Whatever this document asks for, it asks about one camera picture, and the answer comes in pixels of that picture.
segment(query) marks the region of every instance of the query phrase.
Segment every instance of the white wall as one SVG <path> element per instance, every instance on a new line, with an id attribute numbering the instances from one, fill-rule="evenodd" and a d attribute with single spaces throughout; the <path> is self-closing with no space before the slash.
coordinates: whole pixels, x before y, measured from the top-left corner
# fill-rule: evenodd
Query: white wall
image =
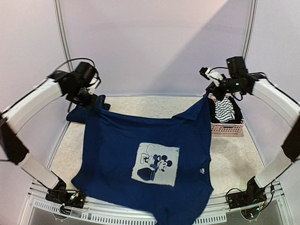
<path id="1" fill-rule="evenodd" d="M 202 94 L 203 66 L 241 55 L 250 0 L 64 0 L 71 57 L 96 62 L 96 93 Z"/>
<path id="2" fill-rule="evenodd" d="M 258 1 L 255 27 L 247 67 L 263 71 L 271 81 L 300 100 L 300 1 Z M 266 104 L 251 96 L 241 102 L 260 154 L 267 164 L 279 150 L 289 132 L 285 121 Z M 300 164 L 293 165 L 280 178 L 294 224 L 300 224 Z"/>
<path id="3" fill-rule="evenodd" d="M 0 7 L 0 111 L 14 103 L 64 61 L 53 1 L 2 0 Z M 63 126 L 68 104 L 52 103 L 26 124 L 20 137 L 47 162 Z M 5 154 L 0 149 L 0 158 Z M 0 163 L 0 224 L 16 225 L 31 177 Z"/>

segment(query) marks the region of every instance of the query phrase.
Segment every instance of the marble-patterned surface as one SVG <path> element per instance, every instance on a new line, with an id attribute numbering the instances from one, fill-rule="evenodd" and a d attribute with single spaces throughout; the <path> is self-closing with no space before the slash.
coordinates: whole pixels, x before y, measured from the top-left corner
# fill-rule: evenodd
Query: marble-patterned surface
<path id="1" fill-rule="evenodd" d="M 200 97 L 107 97 L 110 111 L 128 115 L 170 118 L 185 111 Z M 213 194 L 231 188 L 245 189 L 247 181 L 256 175 L 263 163 L 244 127 L 243 137 L 213 137 L 211 140 L 210 179 Z M 68 188 L 82 163 L 84 125 L 71 123 L 55 155 L 51 170 L 60 176 Z"/>

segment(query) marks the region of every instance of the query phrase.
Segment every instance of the pink plastic basket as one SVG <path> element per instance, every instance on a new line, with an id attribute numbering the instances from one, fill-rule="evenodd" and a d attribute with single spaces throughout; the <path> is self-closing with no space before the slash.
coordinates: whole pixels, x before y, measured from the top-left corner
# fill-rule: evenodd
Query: pink plastic basket
<path id="1" fill-rule="evenodd" d="M 209 94 L 208 97 L 214 102 L 217 99 L 213 94 Z M 243 137 L 243 126 L 244 122 L 241 124 L 230 124 L 230 123 L 211 123 L 211 132 L 214 137 Z"/>

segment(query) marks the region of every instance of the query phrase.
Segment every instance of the cartoon character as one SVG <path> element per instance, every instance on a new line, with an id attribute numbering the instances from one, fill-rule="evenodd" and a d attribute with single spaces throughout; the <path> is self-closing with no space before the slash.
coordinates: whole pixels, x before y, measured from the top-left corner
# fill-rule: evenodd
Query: cartoon character
<path id="1" fill-rule="evenodd" d="M 146 153 L 141 154 L 141 164 L 147 163 L 149 167 L 145 167 L 143 169 L 139 169 L 137 171 L 137 175 L 142 178 L 143 180 L 154 180 L 155 173 L 157 171 L 164 172 L 167 167 L 172 166 L 172 161 L 168 160 L 168 156 L 166 155 L 157 155 L 151 156 Z"/>

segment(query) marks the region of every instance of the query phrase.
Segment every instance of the striped fabric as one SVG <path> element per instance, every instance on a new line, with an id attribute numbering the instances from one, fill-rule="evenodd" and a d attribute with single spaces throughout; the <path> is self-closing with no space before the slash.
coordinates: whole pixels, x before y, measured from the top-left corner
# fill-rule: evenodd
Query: striped fabric
<path id="1" fill-rule="evenodd" d="M 216 102 L 216 119 L 221 123 L 234 120 L 234 109 L 231 101 L 225 97 L 222 101 Z"/>

